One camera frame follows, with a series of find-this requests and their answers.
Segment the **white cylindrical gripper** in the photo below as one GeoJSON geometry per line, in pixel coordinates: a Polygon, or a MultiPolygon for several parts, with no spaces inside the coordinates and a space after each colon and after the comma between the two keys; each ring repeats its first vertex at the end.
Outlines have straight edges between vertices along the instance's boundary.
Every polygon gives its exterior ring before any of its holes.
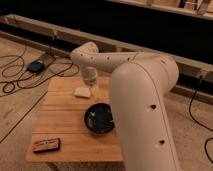
{"type": "Polygon", "coordinates": [[[83,81],[87,86],[93,86],[90,88],[93,98],[96,101],[105,99],[105,90],[100,86],[94,86],[97,82],[98,73],[93,67],[85,67],[82,70],[83,81]]]}

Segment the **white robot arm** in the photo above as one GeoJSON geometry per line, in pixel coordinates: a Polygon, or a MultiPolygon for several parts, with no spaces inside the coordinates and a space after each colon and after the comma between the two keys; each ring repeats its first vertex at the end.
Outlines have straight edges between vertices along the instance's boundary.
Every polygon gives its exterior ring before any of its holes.
{"type": "Polygon", "coordinates": [[[164,95],[177,83],[175,60],[151,52],[101,53],[87,42],[70,53],[86,84],[89,68],[110,74],[109,101],[126,171],[182,171],[164,95]]]}

